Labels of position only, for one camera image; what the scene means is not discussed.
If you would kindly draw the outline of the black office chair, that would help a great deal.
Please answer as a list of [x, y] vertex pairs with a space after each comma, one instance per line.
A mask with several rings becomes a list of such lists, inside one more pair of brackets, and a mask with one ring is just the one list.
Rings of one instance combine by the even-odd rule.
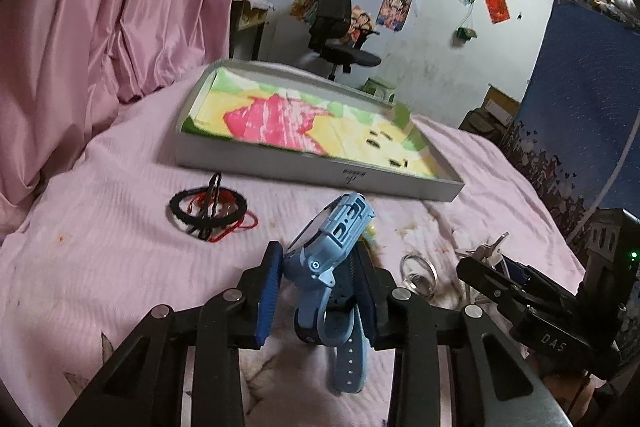
[[379, 34], [367, 12], [354, 13], [352, 0], [317, 0], [308, 48], [331, 65], [328, 79], [334, 81], [339, 68], [350, 74], [354, 65], [372, 68], [382, 63], [362, 48], [367, 38]]

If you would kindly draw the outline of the silver keys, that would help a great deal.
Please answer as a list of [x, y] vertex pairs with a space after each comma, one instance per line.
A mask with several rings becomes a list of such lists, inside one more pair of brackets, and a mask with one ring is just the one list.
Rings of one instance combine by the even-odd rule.
[[501, 244], [509, 237], [508, 232], [502, 233], [498, 239], [492, 243], [484, 243], [475, 249], [467, 249], [466, 251], [457, 251], [458, 257], [471, 257], [479, 262], [495, 268], [499, 263], [503, 262], [503, 255], [500, 253]]

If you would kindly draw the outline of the pink satin curtain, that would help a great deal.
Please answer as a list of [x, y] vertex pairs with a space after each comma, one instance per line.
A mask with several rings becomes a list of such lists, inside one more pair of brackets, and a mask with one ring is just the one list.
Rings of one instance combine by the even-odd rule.
[[1, 231], [120, 106], [229, 51], [231, 0], [1, 0]]

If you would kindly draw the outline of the blue starry wardrobe cover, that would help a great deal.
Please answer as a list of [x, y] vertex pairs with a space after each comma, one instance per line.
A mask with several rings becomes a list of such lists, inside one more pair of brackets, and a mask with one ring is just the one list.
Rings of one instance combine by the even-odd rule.
[[598, 210], [638, 215], [638, 17], [598, 0], [553, 0], [501, 148], [572, 251]]

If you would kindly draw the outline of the colourful cartoon towel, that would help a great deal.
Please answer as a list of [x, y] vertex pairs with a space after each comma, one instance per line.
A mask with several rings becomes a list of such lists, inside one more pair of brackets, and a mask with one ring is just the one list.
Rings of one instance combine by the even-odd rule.
[[205, 76], [186, 133], [435, 179], [436, 161], [406, 106], [383, 112], [253, 80], [228, 67]]

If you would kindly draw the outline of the blue smart watch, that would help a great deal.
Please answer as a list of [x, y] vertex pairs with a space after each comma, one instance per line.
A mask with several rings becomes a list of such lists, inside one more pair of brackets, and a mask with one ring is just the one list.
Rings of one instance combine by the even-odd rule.
[[284, 255], [284, 276], [298, 289], [294, 329], [299, 340], [331, 350], [331, 384], [361, 391], [369, 343], [356, 299], [352, 251], [375, 212], [363, 195], [345, 193], [310, 221]]

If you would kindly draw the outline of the pink floral bed sheet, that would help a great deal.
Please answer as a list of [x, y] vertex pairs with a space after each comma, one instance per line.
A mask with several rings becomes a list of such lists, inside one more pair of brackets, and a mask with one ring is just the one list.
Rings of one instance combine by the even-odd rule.
[[[168, 200], [206, 183], [175, 164], [174, 122], [200, 71], [124, 107], [70, 171], [52, 178], [1, 247], [1, 378], [36, 426], [54, 426], [111, 351], [152, 306], [205, 303], [257, 265], [271, 241], [291, 242], [337, 196], [334, 188], [225, 176], [256, 228], [217, 244], [191, 239]], [[461, 251], [499, 242], [567, 289], [582, 267], [533, 187], [494, 144], [434, 120], [416, 125], [463, 180], [452, 202], [374, 196], [375, 259], [397, 272], [421, 255], [438, 273], [436, 303], [454, 308]]]

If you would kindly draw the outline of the grey shallow cardboard box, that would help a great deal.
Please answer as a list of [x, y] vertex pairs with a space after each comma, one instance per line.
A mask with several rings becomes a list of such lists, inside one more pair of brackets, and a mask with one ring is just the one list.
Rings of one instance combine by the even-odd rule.
[[175, 134], [183, 167], [435, 202], [464, 185], [405, 105], [280, 64], [207, 66]]

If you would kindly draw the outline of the red paper on wall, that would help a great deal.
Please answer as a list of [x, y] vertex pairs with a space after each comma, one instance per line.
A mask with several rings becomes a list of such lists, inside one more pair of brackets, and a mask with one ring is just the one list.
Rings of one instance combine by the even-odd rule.
[[484, 0], [491, 23], [498, 24], [510, 20], [506, 0]]

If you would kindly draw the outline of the wooden desk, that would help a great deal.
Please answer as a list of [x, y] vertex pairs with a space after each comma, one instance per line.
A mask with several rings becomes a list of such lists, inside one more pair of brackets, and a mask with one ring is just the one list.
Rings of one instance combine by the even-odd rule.
[[262, 36], [268, 23], [268, 15], [273, 9], [274, 6], [266, 0], [232, 0], [229, 28], [230, 58], [234, 55], [239, 35], [243, 31], [250, 30], [254, 32], [250, 59], [252, 61], [258, 60]]

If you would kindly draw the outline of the anime poster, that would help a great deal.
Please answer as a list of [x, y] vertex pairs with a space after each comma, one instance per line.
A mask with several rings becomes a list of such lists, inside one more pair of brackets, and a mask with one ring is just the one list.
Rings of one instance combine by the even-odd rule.
[[398, 32], [405, 26], [412, 0], [383, 0], [375, 23]]

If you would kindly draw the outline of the green plastic stool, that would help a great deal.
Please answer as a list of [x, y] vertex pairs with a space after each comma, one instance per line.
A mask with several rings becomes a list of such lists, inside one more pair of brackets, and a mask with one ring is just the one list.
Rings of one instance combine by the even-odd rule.
[[396, 84], [382, 77], [369, 77], [361, 87], [361, 91], [386, 103], [395, 101]]

